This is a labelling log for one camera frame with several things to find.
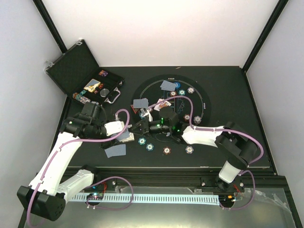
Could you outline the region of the single green poker chip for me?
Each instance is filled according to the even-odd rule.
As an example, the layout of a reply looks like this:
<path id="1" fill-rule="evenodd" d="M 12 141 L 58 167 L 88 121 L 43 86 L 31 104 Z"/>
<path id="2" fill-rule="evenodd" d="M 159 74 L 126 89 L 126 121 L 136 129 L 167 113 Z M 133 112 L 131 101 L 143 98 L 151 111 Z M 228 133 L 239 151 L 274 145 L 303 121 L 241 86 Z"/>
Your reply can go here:
<path id="1" fill-rule="evenodd" d="M 145 138 L 139 138 L 138 143 L 140 145 L 145 145 L 146 144 L 146 139 Z"/>

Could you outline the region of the blue patterned card deck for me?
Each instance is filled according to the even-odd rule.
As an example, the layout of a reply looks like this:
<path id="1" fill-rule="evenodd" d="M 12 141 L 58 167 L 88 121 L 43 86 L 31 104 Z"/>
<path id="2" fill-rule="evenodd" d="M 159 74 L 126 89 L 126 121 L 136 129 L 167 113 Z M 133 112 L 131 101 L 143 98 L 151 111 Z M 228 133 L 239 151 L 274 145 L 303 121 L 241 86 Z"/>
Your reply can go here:
<path id="1" fill-rule="evenodd" d="M 126 139 L 128 137 L 129 137 L 129 131 L 128 131 L 128 129 L 126 129 L 121 135 L 116 137 L 116 140 L 119 142 L 122 142 L 123 139 Z"/>

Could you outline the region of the triangular all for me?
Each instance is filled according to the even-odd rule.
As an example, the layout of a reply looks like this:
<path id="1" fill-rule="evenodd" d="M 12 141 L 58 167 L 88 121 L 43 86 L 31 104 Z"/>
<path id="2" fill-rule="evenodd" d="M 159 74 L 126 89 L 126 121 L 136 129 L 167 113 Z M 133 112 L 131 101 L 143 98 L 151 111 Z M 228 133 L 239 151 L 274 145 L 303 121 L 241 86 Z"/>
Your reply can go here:
<path id="1" fill-rule="evenodd" d="M 134 108 L 134 106 L 133 105 L 131 105 L 131 108 L 132 108 L 132 110 L 133 110 L 133 112 L 135 113 L 135 114 L 137 114 L 138 113 L 138 108 Z"/>

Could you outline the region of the brown poker chip stack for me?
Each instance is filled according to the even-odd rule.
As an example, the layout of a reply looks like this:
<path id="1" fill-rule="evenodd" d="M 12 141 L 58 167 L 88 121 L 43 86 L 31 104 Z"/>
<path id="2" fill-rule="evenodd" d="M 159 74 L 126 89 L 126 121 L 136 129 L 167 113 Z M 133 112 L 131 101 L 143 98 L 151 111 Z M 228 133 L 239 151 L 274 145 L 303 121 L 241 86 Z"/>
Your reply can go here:
<path id="1" fill-rule="evenodd" d="M 171 149 L 169 147 L 164 147 L 163 148 L 163 153 L 166 154 L 166 155 L 170 154 L 171 153 Z"/>

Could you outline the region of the blue white poker chip stack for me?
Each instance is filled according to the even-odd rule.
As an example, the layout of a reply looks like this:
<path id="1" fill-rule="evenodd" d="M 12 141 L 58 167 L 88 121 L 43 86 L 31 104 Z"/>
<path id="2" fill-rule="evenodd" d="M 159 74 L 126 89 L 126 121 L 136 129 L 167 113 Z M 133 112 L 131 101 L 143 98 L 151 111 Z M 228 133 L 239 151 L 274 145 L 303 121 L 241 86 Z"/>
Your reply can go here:
<path id="1" fill-rule="evenodd" d="M 192 154 L 194 151 L 192 146 L 187 146 L 185 150 L 186 150 L 186 153 L 188 153 L 188 154 Z"/>

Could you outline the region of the blue round button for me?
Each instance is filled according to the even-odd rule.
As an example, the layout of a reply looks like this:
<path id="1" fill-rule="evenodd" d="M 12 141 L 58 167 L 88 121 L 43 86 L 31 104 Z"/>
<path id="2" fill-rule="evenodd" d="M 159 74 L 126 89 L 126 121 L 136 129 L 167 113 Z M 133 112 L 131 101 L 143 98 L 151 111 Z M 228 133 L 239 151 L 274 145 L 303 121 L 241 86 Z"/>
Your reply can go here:
<path id="1" fill-rule="evenodd" d="M 176 87 L 177 89 L 179 89 L 180 86 L 181 86 L 181 84 L 180 84 L 179 82 L 175 82 L 175 87 Z"/>

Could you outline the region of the blue white chip mat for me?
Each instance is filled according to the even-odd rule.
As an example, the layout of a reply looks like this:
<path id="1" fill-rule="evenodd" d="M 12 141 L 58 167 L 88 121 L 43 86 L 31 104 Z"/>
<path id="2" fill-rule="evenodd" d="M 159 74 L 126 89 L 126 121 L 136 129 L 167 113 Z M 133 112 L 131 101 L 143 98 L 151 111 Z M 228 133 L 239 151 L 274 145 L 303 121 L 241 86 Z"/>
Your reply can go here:
<path id="1" fill-rule="evenodd" d="M 200 116 L 195 116 L 193 118 L 193 121 L 194 121 L 195 124 L 199 124 L 199 123 L 201 123 L 201 117 Z"/>
<path id="2" fill-rule="evenodd" d="M 189 87 L 187 91 L 189 94 L 193 94 L 195 90 L 194 90 L 194 88 Z"/>

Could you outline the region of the chips row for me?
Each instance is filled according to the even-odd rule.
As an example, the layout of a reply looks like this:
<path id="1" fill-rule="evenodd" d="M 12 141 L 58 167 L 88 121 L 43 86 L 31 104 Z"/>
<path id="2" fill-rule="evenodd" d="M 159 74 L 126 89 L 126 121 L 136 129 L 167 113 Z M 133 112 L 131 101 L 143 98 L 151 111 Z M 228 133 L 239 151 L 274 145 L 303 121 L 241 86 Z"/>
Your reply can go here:
<path id="1" fill-rule="evenodd" d="M 88 99 L 87 97 L 85 97 L 85 96 L 83 96 L 83 95 L 81 95 L 81 94 L 79 94 L 79 93 L 73 93 L 72 97 L 73 97 L 75 100 L 77 100 L 77 101 L 79 101 L 80 103 L 82 103 L 82 104 L 86 104 L 86 103 L 91 102 L 90 99 Z"/>

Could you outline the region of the blue white chip mat top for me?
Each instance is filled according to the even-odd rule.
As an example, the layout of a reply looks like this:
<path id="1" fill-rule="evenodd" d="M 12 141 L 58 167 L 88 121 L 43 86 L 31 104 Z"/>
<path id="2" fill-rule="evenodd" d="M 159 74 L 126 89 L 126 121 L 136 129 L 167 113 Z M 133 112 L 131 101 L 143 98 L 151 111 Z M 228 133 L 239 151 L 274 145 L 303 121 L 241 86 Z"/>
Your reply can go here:
<path id="1" fill-rule="evenodd" d="M 193 94 L 195 90 L 194 90 L 194 88 L 189 87 L 187 91 L 189 94 Z"/>

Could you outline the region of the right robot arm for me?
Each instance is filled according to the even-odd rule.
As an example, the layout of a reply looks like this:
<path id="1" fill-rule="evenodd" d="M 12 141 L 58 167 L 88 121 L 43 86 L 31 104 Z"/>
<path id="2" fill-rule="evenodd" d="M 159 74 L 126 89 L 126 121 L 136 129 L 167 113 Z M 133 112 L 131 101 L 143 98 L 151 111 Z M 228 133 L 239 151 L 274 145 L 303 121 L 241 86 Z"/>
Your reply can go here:
<path id="1" fill-rule="evenodd" d="M 177 143 L 218 148 L 227 158 L 212 184 L 220 192 L 227 192 L 233 186 L 235 178 L 247 169 L 258 150 L 258 144 L 232 122 L 216 128 L 191 127 L 169 107 L 160 109 L 159 119 L 155 121 L 146 110 L 142 114 L 143 118 L 130 128 L 130 132 L 145 136 L 167 133 Z"/>

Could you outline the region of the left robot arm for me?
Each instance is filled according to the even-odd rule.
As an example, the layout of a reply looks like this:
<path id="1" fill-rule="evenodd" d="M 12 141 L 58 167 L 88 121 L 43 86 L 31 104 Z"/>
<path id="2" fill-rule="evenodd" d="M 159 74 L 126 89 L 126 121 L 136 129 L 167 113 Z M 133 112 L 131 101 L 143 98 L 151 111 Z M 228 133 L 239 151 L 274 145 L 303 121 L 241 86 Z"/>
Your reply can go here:
<path id="1" fill-rule="evenodd" d="M 41 170 L 28 186 L 20 186 L 17 197 L 26 211 L 28 223 L 31 214 L 57 220 L 77 193 L 87 187 L 96 190 L 101 186 L 101 176 L 88 166 L 63 183 L 60 181 L 82 143 L 110 142 L 126 131 L 130 120 L 120 121 L 118 115 L 121 112 L 128 114 L 127 110 L 118 110 L 112 122 L 99 119 L 103 110 L 102 106 L 88 102 L 81 112 L 68 117 L 62 123 L 56 144 Z"/>

